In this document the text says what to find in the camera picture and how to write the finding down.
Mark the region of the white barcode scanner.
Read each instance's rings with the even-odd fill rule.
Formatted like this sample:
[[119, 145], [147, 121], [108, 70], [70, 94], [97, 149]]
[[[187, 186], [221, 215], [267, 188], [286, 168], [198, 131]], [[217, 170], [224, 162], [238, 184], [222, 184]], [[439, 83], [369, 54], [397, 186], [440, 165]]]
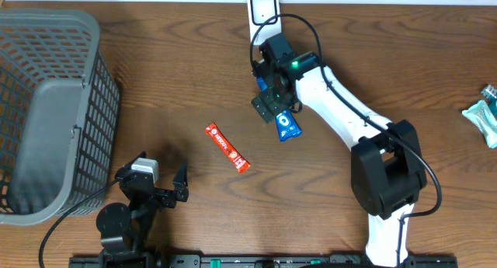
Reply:
[[280, 0], [247, 0], [250, 37], [254, 45], [259, 46], [266, 39], [282, 32], [279, 18], [267, 23], [262, 30], [255, 34], [259, 27], [270, 17], [280, 14]]

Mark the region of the blue Oreo cookie pack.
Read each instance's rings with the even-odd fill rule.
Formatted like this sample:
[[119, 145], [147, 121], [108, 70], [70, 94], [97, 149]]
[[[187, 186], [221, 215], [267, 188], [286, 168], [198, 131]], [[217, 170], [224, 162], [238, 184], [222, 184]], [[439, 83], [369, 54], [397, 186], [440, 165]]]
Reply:
[[255, 79], [260, 94], [252, 100], [252, 105], [265, 122], [274, 119], [280, 141], [299, 137], [302, 130], [293, 118], [290, 106], [292, 99], [283, 89], [267, 84], [261, 77]]

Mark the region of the grey plastic basket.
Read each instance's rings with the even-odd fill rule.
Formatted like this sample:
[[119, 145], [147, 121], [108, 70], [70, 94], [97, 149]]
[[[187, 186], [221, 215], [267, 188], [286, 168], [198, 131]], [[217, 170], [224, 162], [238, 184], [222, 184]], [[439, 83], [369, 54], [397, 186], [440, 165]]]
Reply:
[[90, 214], [104, 201], [120, 90], [87, 12], [1, 11], [1, 222]]

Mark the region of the red Nescafe stick sachet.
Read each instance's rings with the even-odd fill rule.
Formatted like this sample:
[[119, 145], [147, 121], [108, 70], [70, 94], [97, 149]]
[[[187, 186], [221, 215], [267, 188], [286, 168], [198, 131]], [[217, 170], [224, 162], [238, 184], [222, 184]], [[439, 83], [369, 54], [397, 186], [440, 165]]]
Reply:
[[223, 151], [224, 155], [234, 165], [239, 173], [250, 168], [250, 163], [236, 150], [231, 142], [222, 134], [219, 127], [212, 123], [205, 128], [205, 133], [216, 143]]

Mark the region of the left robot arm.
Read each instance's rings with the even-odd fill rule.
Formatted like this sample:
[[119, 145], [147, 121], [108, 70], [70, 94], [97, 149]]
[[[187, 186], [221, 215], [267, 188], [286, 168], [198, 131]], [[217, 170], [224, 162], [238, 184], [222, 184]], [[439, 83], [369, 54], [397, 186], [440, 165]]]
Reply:
[[189, 197], [188, 163], [183, 162], [173, 178], [172, 190], [155, 186], [158, 181], [158, 162], [142, 152], [122, 166], [115, 175], [128, 204], [106, 205], [97, 215], [100, 232], [101, 267], [166, 267], [161, 252], [148, 249], [145, 244], [155, 216], [166, 208], [175, 208]]

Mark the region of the teal mouthwash bottle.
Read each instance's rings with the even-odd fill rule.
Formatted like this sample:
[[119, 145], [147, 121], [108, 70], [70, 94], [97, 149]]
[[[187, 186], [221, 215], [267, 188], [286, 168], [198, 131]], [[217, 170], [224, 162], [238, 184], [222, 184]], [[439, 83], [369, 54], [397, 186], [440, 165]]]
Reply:
[[497, 94], [496, 87], [492, 85], [486, 85], [482, 90], [481, 94], [488, 100], [488, 108], [494, 117], [497, 116]]

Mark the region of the mint green wipes pack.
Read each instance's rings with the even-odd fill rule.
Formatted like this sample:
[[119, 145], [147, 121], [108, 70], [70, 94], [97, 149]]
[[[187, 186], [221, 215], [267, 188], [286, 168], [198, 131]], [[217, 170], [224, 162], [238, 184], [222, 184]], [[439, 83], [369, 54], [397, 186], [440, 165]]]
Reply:
[[490, 148], [496, 148], [496, 118], [489, 109], [486, 101], [481, 99], [461, 113], [482, 132], [486, 144]]

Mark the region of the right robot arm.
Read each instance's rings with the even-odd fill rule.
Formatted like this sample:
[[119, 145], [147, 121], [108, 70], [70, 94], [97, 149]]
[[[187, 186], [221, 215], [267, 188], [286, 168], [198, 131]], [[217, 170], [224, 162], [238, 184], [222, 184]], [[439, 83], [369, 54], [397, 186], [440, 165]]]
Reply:
[[368, 214], [367, 258], [375, 266], [402, 264], [408, 220], [427, 184], [415, 128], [367, 107], [318, 54], [297, 53], [282, 33], [258, 45], [262, 58], [252, 62], [261, 89], [252, 100], [257, 113], [289, 130], [294, 122], [287, 114], [301, 104], [338, 134], [350, 151], [354, 197]]

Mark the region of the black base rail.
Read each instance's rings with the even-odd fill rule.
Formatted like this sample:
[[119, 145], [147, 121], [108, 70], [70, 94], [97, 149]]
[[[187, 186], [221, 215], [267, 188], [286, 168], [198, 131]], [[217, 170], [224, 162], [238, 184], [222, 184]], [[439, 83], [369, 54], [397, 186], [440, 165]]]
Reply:
[[366, 256], [333, 254], [330, 256], [198, 256], [173, 255], [153, 260], [142, 256], [136, 260], [111, 260], [104, 256], [71, 257], [70, 268], [84, 267], [164, 267], [164, 268], [256, 268], [256, 267], [372, 267]]

